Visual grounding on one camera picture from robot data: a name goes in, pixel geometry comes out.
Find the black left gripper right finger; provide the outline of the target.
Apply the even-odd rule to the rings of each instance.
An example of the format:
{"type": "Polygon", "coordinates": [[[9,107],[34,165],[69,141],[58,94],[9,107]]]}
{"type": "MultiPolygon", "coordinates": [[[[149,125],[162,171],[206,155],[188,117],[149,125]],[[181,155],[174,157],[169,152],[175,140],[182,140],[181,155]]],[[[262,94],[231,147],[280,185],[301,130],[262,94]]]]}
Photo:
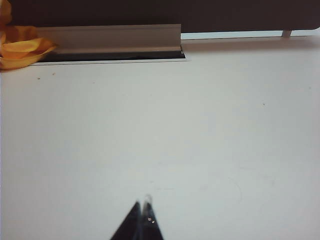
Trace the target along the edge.
{"type": "Polygon", "coordinates": [[[141,214],[141,239],[164,240],[153,209],[152,196],[146,195],[141,214]]]}

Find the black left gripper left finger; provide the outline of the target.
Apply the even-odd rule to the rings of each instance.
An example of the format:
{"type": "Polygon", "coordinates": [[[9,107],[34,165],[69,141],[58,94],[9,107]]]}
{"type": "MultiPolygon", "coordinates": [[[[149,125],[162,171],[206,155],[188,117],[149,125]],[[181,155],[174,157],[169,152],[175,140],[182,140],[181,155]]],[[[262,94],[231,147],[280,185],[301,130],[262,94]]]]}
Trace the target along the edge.
{"type": "Polygon", "coordinates": [[[141,238],[141,217],[141,204],[136,201],[110,239],[139,240],[141,238]]]}

